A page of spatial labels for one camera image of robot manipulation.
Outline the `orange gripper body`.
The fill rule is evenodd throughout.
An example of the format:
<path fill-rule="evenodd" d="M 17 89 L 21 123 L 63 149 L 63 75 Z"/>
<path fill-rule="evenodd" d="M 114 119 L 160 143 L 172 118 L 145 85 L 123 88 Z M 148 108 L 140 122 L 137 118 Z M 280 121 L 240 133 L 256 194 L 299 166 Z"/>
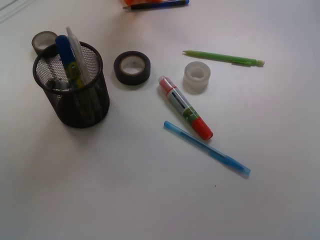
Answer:
<path fill-rule="evenodd" d="M 127 6 L 137 5 L 137 4 L 149 4 L 149 3 L 159 3 L 160 0 L 124 0 Z"/>

